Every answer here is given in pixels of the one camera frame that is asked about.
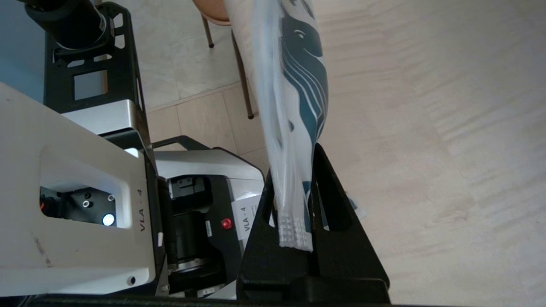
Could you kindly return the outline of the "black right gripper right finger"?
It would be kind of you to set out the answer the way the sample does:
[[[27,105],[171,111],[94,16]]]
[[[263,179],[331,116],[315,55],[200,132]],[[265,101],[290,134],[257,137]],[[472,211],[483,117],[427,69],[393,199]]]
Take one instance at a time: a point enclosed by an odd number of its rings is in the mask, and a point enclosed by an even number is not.
[[[309,300],[390,304],[386,271],[319,144],[314,150],[310,209],[314,252]]]

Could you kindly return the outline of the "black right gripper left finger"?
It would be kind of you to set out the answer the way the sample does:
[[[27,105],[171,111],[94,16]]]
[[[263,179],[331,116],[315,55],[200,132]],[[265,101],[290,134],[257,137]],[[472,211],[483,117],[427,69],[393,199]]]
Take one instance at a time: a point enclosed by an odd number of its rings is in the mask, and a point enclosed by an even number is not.
[[[279,226],[269,224],[271,217],[277,221],[274,196],[267,173],[238,272],[238,300],[303,300],[299,286],[318,275],[314,253],[279,245]]]

